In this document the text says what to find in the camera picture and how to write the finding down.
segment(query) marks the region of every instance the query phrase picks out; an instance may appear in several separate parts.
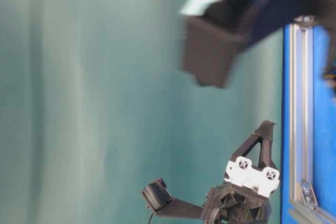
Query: screw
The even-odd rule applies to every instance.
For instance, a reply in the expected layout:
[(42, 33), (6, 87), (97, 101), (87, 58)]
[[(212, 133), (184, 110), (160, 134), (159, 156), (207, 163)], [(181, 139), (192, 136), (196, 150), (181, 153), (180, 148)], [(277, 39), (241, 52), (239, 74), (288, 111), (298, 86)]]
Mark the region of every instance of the screw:
[(303, 22), (305, 23), (310, 22), (310, 16), (303, 17)]

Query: green curtain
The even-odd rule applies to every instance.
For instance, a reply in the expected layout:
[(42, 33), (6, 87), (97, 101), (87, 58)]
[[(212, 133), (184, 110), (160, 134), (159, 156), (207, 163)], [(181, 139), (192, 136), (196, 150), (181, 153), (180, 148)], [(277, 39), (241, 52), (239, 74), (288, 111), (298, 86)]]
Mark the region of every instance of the green curtain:
[[(0, 223), (146, 223), (158, 177), (201, 205), (264, 119), (280, 168), (282, 33), (200, 88), (180, 70), (184, 2), (0, 0)], [(280, 223), (280, 189), (271, 204)]]

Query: blurry black object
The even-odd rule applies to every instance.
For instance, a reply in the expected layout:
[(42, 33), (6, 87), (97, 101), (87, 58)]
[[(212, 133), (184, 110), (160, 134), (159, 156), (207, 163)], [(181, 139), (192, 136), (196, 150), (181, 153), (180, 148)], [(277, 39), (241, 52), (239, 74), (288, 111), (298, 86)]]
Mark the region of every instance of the blurry black object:
[(314, 16), (330, 36), (323, 78), (336, 87), (336, 0), (220, 0), (186, 16), (183, 68), (197, 82), (224, 87), (235, 57), (299, 16)]

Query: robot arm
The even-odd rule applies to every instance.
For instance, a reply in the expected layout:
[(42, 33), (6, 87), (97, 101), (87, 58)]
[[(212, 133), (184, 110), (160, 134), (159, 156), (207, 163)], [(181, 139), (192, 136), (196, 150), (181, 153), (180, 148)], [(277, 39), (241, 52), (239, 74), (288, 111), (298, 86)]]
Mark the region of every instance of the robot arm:
[[(141, 195), (152, 213), (159, 217), (201, 219), (205, 224), (267, 223), (270, 195), (279, 186), (280, 173), (271, 160), (274, 124), (263, 121), (260, 127), (233, 153), (223, 184), (211, 188), (203, 207), (176, 199), (162, 179), (147, 185)], [(246, 155), (261, 144), (258, 166)]]
[(183, 68), (205, 85), (223, 87), (237, 55), (297, 17), (313, 15), (330, 35), (323, 77), (336, 84), (335, 0), (188, 0)]

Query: blue frame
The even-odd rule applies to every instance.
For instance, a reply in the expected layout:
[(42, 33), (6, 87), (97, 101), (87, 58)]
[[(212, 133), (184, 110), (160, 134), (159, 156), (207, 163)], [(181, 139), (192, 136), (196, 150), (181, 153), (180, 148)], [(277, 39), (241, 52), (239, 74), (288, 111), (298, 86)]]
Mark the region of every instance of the blue frame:
[[(284, 63), (282, 92), (282, 181), (281, 181), (281, 223), (296, 221), (290, 216), (292, 206), (289, 202), (289, 26), (284, 28)], [(314, 190), (319, 206), (336, 215), (336, 173), (332, 171), (336, 164), (336, 103), (332, 89), (321, 79), (322, 69), (328, 51), (328, 35), (322, 27), (315, 27), (314, 37)]]
[(329, 38), (314, 29), (314, 189), (319, 205), (336, 215), (336, 102), (333, 90), (321, 79)]

